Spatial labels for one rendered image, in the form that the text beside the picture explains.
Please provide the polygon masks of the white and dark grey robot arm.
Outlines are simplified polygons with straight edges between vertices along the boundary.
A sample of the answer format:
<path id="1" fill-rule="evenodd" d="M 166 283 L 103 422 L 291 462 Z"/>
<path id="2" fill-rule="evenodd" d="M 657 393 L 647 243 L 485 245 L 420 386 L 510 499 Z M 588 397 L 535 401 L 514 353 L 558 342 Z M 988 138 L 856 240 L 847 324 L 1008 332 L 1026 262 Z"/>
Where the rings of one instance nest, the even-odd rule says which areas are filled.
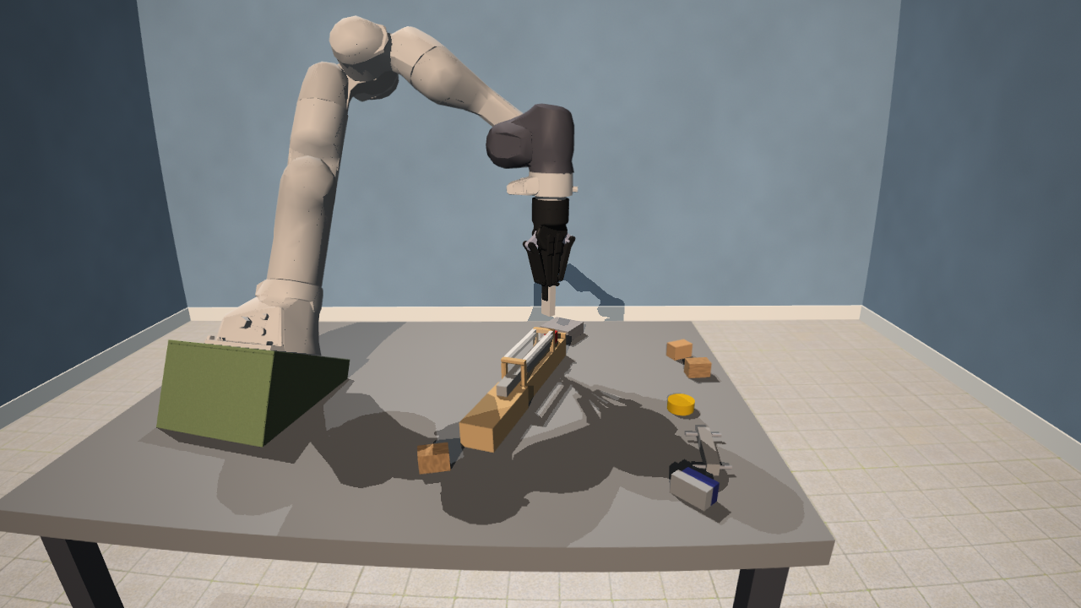
<path id="1" fill-rule="evenodd" d="M 329 44 L 341 64 L 313 64 L 302 80 L 267 279 L 256 288 L 257 298 L 228 312 L 219 333 L 208 335 L 204 344 L 321 355 L 322 278 L 349 101 L 385 100 L 393 94 L 399 74 L 427 100 L 476 114 L 492 125 L 486 136 L 491 161 L 505 169 L 529 168 L 528 177 L 508 184 L 508 195 L 555 201 L 578 191 L 573 187 L 574 123 L 564 107 L 535 104 L 522 114 L 448 47 L 414 27 L 391 34 L 383 24 L 345 17 L 329 32 Z"/>

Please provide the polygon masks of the yellow short cylinder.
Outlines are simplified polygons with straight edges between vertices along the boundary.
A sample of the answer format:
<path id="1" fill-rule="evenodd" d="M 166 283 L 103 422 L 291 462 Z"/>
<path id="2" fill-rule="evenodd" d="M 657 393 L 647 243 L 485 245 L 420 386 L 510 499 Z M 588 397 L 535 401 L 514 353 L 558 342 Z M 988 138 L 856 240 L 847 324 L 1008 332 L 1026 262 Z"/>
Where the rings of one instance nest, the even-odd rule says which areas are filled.
<path id="1" fill-rule="evenodd" d="M 695 400 L 690 395 L 676 394 L 668 397 L 667 410 L 673 415 L 691 415 Z"/>

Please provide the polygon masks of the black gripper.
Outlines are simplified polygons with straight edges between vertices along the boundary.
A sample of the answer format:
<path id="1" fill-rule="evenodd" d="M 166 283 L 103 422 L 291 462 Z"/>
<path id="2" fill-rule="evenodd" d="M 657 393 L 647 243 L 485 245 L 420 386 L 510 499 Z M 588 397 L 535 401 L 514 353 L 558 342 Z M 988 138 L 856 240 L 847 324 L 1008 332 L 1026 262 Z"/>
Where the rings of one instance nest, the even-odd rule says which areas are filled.
<path id="1" fill-rule="evenodd" d="M 532 198 L 534 230 L 524 240 L 524 247 L 533 280 L 540 285 L 540 314 L 548 317 L 555 316 L 556 287 L 563 281 L 575 240 L 565 226 L 569 214 L 570 198 L 555 201 Z"/>

